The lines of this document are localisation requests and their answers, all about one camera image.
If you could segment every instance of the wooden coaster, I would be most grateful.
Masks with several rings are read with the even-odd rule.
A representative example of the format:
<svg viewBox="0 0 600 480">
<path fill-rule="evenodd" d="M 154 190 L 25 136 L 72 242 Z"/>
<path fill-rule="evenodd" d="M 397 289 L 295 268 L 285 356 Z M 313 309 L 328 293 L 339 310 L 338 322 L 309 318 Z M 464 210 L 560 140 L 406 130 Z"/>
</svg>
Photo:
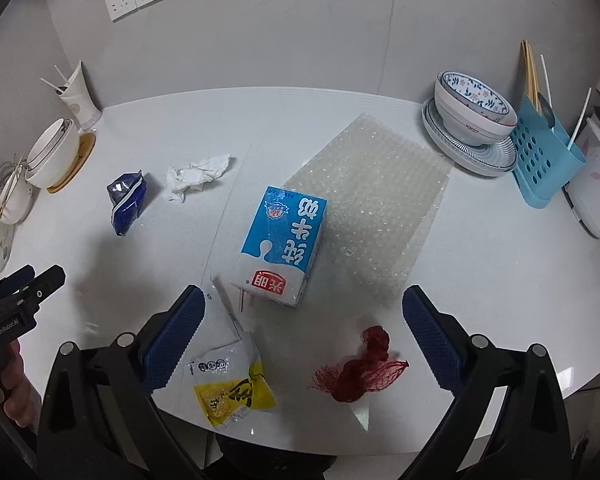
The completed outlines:
<svg viewBox="0 0 600 480">
<path fill-rule="evenodd" d="M 78 147 L 78 158 L 75 160 L 74 166 L 71 168 L 71 171 L 67 173 L 67 175 L 62 179 L 60 184 L 56 184 L 55 186 L 47 187 L 46 190 L 49 193 L 57 193 L 64 186 L 66 186 L 69 182 L 71 182 L 72 178 L 80 171 L 80 168 L 84 166 L 84 163 L 91 155 L 93 151 L 93 146 L 96 145 L 96 136 L 91 132 L 87 132 L 85 134 L 81 134 L 80 136 L 80 146 Z"/>
</svg>

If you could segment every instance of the blue utensil holder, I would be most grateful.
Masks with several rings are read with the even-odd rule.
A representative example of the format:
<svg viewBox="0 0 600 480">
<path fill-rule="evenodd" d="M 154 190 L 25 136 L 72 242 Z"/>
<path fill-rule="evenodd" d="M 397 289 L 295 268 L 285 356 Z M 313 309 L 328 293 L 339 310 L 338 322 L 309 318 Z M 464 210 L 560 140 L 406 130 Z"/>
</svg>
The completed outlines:
<svg viewBox="0 0 600 480">
<path fill-rule="evenodd" d="M 558 118 L 551 131 L 526 96 L 517 117 L 518 124 L 511 133 L 517 150 L 513 175 L 526 203 L 542 209 L 583 167 L 586 157 L 575 144 L 570 151 L 566 149 L 570 137 Z"/>
</svg>

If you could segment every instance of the bubble wrap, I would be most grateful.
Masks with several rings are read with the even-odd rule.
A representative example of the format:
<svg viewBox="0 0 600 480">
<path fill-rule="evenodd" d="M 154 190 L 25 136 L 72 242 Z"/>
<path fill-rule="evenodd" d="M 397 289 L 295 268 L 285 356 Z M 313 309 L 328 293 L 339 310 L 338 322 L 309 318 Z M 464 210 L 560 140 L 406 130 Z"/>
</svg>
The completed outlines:
<svg viewBox="0 0 600 480">
<path fill-rule="evenodd" d="M 450 171 L 442 155 L 363 114 L 283 187 L 329 201 L 317 257 L 387 298 L 404 290 Z"/>
</svg>

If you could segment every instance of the human hand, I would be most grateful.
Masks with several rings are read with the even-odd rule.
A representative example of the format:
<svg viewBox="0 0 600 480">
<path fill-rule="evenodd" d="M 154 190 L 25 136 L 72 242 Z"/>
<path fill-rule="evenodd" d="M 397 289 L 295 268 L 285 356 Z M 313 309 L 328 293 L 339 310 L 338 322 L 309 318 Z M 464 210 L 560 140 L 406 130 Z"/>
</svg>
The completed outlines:
<svg viewBox="0 0 600 480">
<path fill-rule="evenodd" d="M 31 395 L 33 387 L 24 374 L 24 361 L 20 355 L 18 340 L 12 341 L 8 348 L 10 361 L 0 376 L 2 385 L 11 391 L 11 396 L 4 403 L 4 413 L 18 426 L 26 428 L 38 415 L 34 396 Z M 3 400 L 4 394 L 0 389 L 0 402 Z"/>
</svg>

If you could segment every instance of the floor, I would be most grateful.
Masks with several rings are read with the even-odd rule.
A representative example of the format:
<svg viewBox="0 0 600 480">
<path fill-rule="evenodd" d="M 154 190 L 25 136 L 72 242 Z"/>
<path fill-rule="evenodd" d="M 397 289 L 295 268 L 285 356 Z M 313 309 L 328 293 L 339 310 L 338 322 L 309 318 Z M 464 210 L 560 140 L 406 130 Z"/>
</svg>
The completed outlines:
<svg viewBox="0 0 600 480">
<path fill-rule="evenodd" d="M 122 419 L 112 402 L 110 392 L 100 391 L 103 397 L 107 417 L 127 459 L 137 465 L 143 465 L 130 436 L 123 428 Z M 565 399 L 566 416 L 570 430 L 572 448 L 583 439 L 588 440 L 583 463 L 589 461 L 600 449 L 600 374 L 583 386 L 578 392 Z M 168 413 L 162 412 L 171 431 L 177 437 L 191 458 L 200 466 L 209 465 L 222 456 L 215 438 L 208 431 L 184 422 Z M 469 450 L 461 467 L 476 462 L 487 437 L 477 439 Z M 415 453 L 385 456 L 341 456 L 325 473 L 326 480 L 376 480 L 399 478 L 415 458 Z"/>
</svg>

